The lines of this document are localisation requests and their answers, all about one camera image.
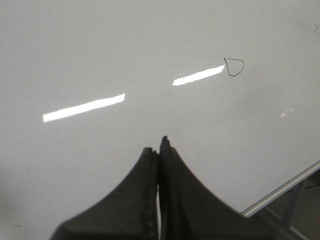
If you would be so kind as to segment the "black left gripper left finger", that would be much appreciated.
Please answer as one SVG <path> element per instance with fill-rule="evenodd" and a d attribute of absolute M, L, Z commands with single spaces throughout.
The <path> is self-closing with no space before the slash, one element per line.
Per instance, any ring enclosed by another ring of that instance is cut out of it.
<path fill-rule="evenodd" d="M 156 240 L 159 156 L 150 147 L 104 199 L 63 222 L 52 240 Z"/>

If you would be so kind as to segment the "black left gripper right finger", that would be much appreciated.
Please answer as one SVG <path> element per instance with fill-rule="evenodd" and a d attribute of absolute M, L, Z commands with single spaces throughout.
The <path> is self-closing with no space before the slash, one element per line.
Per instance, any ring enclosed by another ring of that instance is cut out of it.
<path fill-rule="evenodd" d="M 243 217 L 212 194 L 191 172 L 167 136 L 159 151 L 163 240 L 274 240 L 259 221 Z"/>

